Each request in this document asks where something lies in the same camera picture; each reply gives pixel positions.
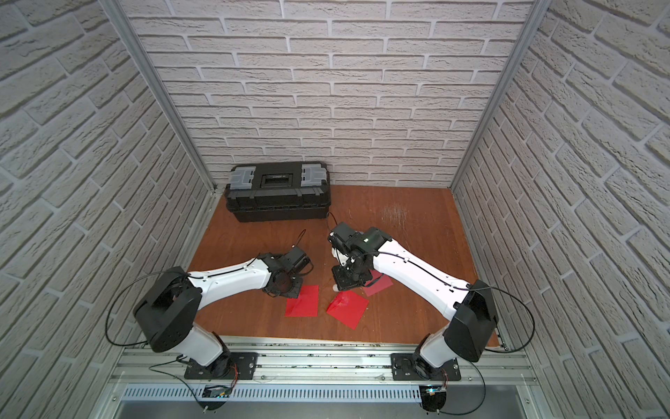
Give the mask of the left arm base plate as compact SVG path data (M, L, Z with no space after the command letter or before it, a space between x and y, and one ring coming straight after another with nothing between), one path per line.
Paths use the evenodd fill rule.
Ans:
M222 354L212 364L203 367L196 361L189 360L184 378L186 380L251 380L256 371L258 353L233 352Z

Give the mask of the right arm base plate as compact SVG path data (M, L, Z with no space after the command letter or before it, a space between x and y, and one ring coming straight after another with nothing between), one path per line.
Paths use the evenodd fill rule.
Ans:
M459 382L462 380L457 359L446 361L440 367L433 367L417 353L391 354L390 360L393 379L396 382Z

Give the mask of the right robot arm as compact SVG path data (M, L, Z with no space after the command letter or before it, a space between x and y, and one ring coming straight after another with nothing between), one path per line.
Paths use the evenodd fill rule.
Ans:
M421 296L448 321L415 349L413 364L418 375L429 378L457 357L479 361L498 323L492 290L485 282L469 284L450 276L374 227L360 232L340 223L329 233L328 241L338 260L332 272L340 291L371 286L375 271Z

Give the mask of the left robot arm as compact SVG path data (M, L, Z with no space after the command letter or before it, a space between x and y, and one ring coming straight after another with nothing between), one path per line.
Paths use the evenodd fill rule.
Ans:
M230 351L218 335L195 323L197 313L218 300L251 290L298 298L302 272L311 264L306 253L294 246L284 254L264 253L216 270L185 272L173 267L137 303L134 317L154 352L175 350L214 377L222 377L231 368Z

